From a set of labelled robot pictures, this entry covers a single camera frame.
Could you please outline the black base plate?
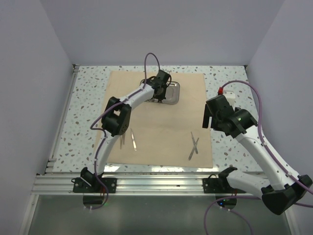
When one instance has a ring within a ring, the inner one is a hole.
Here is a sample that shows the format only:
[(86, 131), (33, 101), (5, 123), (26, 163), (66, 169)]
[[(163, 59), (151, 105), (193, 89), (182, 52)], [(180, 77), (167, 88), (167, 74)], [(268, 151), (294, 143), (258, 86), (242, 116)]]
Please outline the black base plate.
[(203, 178), (202, 187), (204, 193), (234, 193), (237, 189), (232, 188), (227, 179), (224, 178)]
[(95, 180), (93, 185), (85, 182), (83, 179), (77, 177), (71, 179), (71, 182), (74, 184), (73, 192), (74, 193), (115, 193), (117, 187), (117, 179), (116, 178), (101, 178), (101, 182), (107, 187), (107, 189), (103, 188), (103, 186)]

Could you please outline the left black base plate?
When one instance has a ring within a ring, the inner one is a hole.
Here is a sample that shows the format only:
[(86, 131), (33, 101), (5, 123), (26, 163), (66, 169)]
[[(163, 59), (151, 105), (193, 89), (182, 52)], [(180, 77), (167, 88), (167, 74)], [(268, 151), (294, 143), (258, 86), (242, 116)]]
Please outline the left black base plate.
[(103, 186), (95, 180), (93, 185), (85, 182), (83, 179), (77, 177), (71, 179), (71, 182), (74, 184), (73, 192), (74, 193), (115, 193), (117, 187), (117, 179), (116, 178), (101, 178), (101, 182), (107, 187), (107, 189), (103, 188)]

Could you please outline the steel pointed tweezers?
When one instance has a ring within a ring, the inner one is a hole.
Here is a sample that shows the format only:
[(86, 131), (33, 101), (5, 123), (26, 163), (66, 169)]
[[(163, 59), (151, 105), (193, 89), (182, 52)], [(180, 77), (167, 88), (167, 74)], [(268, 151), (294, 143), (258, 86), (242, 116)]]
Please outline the steel pointed tweezers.
[(122, 149), (123, 146), (125, 145), (125, 137), (126, 137), (126, 133), (120, 136), (120, 149)]

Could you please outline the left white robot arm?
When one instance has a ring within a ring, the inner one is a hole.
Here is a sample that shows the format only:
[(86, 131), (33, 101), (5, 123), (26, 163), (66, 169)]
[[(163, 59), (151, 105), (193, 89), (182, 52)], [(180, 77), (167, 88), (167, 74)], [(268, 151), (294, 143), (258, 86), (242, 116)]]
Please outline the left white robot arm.
[[(84, 182), (86, 190), (99, 192), (106, 187), (100, 177), (115, 142), (129, 127), (131, 112), (147, 100), (164, 100), (166, 89), (171, 81), (172, 77), (169, 73), (159, 70), (156, 76), (146, 77), (144, 82), (132, 93), (121, 98), (113, 96), (109, 99), (103, 114), (90, 127), (91, 130), (102, 131), (104, 136), (95, 152), (92, 171), (89, 171), (87, 167), (81, 171), (80, 178)], [(101, 121), (101, 127), (96, 129), (94, 125), (98, 121)]]

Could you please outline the steel instrument tray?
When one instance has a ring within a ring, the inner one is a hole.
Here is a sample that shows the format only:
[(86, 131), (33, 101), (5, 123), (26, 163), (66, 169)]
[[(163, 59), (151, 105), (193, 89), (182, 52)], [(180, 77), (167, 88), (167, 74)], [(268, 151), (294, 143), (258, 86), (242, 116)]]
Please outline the steel instrument tray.
[(175, 81), (168, 81), (166, 85), (158, 86), (153, 97), (145, 102), (174, 105), (179, 101), (179, 93), (180, 84)]

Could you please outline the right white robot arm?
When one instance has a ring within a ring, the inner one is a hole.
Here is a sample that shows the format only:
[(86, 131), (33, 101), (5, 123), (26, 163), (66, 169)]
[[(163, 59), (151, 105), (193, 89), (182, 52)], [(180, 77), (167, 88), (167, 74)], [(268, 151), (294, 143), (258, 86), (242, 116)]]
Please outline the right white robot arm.
[(209, 176), (202, 180), (205, 193), (244, 191), (260, 198), (272, 213), (281, 215), (297, 203), (305, 195), (306, 188), (313, 184), (308, 175), (300, 175), (266, 142), (252, 114), (245, 109), (233, 108), (224, 95), (206, 101), (202, 126), (234, 138), (266, 175), (263, 179), (230, 166), (217, 177)]

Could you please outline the aluminium mounting rail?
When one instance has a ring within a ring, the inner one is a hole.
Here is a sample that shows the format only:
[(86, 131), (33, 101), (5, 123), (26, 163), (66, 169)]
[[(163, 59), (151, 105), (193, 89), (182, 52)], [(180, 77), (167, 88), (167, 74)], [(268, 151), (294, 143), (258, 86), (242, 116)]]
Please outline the aluminium mounting rail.
[[(204, 195), (202, 179), (216, 172), (109, 172), (104, 177), (116, 178), (113, 196), (200, 196)], [(71, 181), (78, 174), (36, 176), (32, 195), (82, 195), (74, 193)]]

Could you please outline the beige cloth wrap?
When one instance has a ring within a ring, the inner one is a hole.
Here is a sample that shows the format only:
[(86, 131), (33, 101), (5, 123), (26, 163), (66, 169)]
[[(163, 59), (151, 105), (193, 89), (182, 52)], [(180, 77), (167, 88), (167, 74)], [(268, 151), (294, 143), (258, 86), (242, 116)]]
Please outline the beige cloth wrap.
[[(120, 149), (120, 141), (116, 141), (107, 164), (212, 168), (210, 130), (202, 128), (206, 103), (204, 75), (175, 73), (171, 77), (180, 84), (178, 103), (144, 102), (135, 108), (126, 131), (125, 145)], [(137, 151), (133, 148), (131, 128)], [(199, 141), (198, 154), (194, 153), (189, 161), (193, 148), (191, 132)]]

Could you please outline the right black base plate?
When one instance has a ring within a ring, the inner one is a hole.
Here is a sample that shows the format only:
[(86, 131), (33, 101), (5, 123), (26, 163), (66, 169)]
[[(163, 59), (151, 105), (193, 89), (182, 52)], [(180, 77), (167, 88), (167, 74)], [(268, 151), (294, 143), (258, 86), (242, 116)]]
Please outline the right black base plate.
[(224, 178), (203, 178), (202, 187), (204, 193), (234, 193), (237, 189), (232, 188), (227, 179)]

